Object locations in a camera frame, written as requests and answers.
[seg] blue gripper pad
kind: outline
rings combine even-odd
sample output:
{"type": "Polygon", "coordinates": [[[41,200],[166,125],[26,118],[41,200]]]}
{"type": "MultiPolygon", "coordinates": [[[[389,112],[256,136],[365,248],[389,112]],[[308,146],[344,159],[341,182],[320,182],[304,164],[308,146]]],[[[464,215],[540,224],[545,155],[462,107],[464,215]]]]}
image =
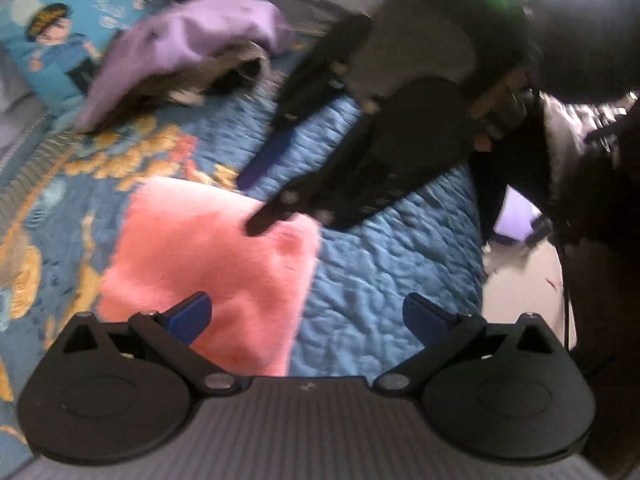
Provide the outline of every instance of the blue gripper pad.
{"type": "Polygon", "coordinates": [[[279,132],[266,140],[264,145],[255,154],[249,164],[236,178],[236,187],[240,191],[246,191],[253,187],[267,174],[269,168],[276,164],[292,145],[295,128],[279,132]]]}
{"type": "Polygon", "coordinates": [[[211,312],[209,295],[196,292],[161,314],[158,321],[178,341],[190,345],[209,325],[211,312]]]}
{"type": "Polygon", "coordinates": [[[444,339],[461,319],[420,294],[409,294],[402,304],[404,325],[425,348],[444,339]]]}

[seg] white floor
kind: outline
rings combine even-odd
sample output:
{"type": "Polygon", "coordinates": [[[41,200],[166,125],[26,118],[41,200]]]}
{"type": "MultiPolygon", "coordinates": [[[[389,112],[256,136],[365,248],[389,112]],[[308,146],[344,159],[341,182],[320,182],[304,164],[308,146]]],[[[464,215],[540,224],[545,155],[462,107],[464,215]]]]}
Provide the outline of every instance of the white floor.
{"type": "MultiPolygon", "coordinates": [[[[503,246],[492,246],[485,262],[500,258],[503,246]]],[[[524,312],[537,312],[560,341],[564,339],[562,273],[558,254],[545,242],[521,261],[512,262],[492,274],[484,286],[482,315],[489,322],[512,323],[524,312]]],[[[573,314],[570,316],[570,346],[576,343],[573,314]]]]}

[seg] purple cloth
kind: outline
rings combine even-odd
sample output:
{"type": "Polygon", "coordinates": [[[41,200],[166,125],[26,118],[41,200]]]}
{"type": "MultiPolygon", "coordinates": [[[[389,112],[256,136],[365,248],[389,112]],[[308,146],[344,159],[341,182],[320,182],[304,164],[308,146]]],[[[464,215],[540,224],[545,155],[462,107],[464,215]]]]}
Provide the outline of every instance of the purple cloth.
{"type": "Polygon", "coordinates": [[[507,186],[507,195],[494,231],[496,234],[523,242],[533,232],[531,222],[539,214],[529,200],[524,198],[513,187],[507,186]]]}
{"type": "Polygon", "coordinates": [[[264,0],[194,0],[137,23],[120,38],[89,89],[75,130],[92,131],[143,79],[215,57],[233,41],[250,40],[282,54],[293,33],[264,0]]]}

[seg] screw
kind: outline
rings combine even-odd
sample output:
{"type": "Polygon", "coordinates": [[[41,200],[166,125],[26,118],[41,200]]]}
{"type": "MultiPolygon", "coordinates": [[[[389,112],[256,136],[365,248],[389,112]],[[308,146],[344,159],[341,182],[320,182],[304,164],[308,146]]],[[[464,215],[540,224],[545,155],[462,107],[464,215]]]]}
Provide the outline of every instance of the screw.
{"type": "Polygon", "coordinates": [[[404,390],[411,381],[402,374],[386,374],[378,379],[378,385],[389,391],[404,390]]]}
{"type": "Polygon", "coordinates": [[[334,61],[329,67],[331,72],[337,75],[345,75],[349,71],[349,67],[339,61],[334,61]]]}
{"type": "Polygon", "coordinates": [[[380,111],[380,105],[371,99],[367,99],[362,103],[362,111],[367,115],[375,115],[380,111]]]}
{"type": "Polygon", "coordinates": [[[316,211],[314,218],[323,226],[331,225],[334,222],[334,214],[331,211],[327,211],[327,209],[316,211]]]}
{"type": "Polygon", "coordinates": [[[235,382],[233,376],[224,373],[209,374],[204,378],[204,385],[211,390],[228,390],[235,382]]]}
{"type": "Polygon", "coordinates": [[[280,201],[283,204],[292,205],[295,204],[299,198],[300,195],[295,191],[283,191],[282,196],[280,197],[280,201]]]}

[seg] pink faux fur cushion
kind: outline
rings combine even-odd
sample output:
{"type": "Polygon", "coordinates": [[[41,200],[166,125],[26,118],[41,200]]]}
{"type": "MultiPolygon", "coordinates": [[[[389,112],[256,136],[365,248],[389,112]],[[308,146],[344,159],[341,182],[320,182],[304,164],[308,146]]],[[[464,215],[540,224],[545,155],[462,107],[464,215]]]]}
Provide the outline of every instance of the pink faux fur cushion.
{"type": "Polygon", "coordinates": [[[305,216],[248,238],[259,202],[186,180],[155,177],[131,197],[97,313],[124,321],[164,312],[198,290],[213,315],[192,348],[225,370],[286,375],[320,247],[305,216]]]}

